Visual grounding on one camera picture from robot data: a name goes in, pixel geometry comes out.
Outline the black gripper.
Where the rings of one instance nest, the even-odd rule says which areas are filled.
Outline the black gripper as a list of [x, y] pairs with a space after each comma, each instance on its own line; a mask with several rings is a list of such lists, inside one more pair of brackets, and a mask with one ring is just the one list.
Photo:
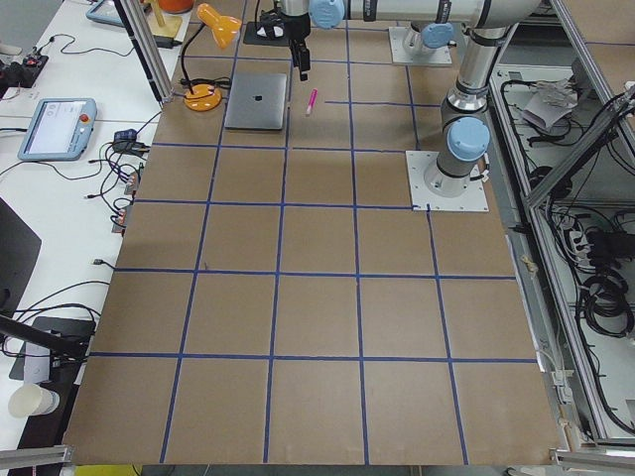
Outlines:
[[304, 43], [311, 33], [309, 5], [309, 0], [280, 1], [280, 15], [290, 43], [293, 67], [298, 68], [300, 81], [307, 81], [311, 70], [311, 53]]

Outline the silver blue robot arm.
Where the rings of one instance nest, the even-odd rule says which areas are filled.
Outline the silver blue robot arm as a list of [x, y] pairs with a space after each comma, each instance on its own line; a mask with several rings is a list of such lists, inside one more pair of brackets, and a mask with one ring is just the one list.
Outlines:
[[466, 50], [455, 84], [442, 104], [444, 145], [424, 172], [426, 188], [437, 196], [459, 197], [487, 152], [488, 127], [479, 114], [488, 83], [508, 34], [538, 7], [537, 1], [281, 1], [280, 18], [300, 80], [308, 78], [311, 56], [306, 38], [311, 26], [329, 30], [342, 20], [411, 21], [440, 27], [460, 22]]

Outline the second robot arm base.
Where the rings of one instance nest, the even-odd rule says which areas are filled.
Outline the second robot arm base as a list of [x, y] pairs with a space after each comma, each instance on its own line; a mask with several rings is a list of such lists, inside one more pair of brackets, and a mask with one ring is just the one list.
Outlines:
[[417, 23], [388, 30], [392, 63], [420, 66], [450, 66], [449, 44], [454, 37], [452, 23]]

